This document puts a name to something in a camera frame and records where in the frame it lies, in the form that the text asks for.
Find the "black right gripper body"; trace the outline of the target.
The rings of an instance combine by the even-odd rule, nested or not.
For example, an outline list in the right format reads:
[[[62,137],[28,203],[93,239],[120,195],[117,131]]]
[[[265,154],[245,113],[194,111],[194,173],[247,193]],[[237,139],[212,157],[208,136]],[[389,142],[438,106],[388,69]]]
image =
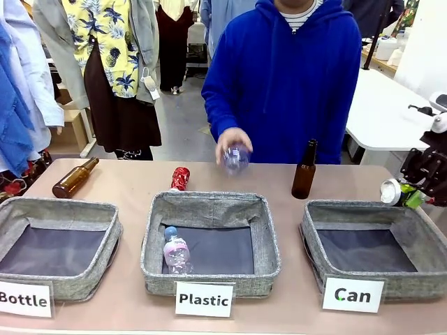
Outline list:
[[[425,151],[413,148],[408,153],[400,172],[404,183],[430,200],[434,206],[446,206],[446,154],[428,147]]]

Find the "person's right hand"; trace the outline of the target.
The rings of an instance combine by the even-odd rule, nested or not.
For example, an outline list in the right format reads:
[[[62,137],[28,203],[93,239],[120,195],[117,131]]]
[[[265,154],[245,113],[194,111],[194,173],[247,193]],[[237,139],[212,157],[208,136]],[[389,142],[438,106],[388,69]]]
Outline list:
[[[221,159],[223,157],[224,152],[229,147],[237,144],[245,146],[249,152],[253,151],[253,146],[249,136],[241,128],[237,127],[228,128],[222,134],[220,134],[215,148],[217,165],[221,164]]]

